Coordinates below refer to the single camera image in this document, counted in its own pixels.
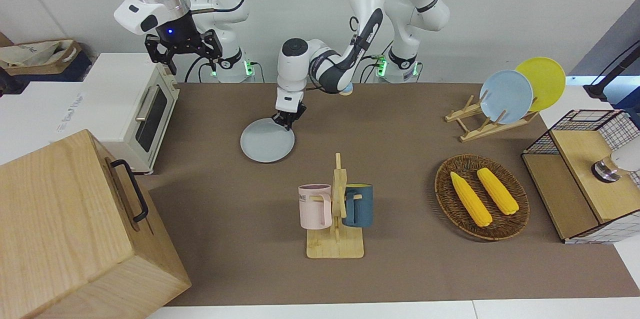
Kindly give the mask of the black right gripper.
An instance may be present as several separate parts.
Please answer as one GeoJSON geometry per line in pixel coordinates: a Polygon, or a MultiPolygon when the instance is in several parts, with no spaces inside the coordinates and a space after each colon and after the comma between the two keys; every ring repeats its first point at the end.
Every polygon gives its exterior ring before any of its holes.
{"type": "Polygon", "coordinates": [[[162,64],[176,75],[174,55],[196,53],[199,49],[201,59],[206,59],[211,70],[217,70],[217,63],[223,57],[222,44],[215,30],[198,32],[192,12],[185,16],[163,23],[156,27],[158,35],[146,35],[146,50],[153,63],[162,64]]]}

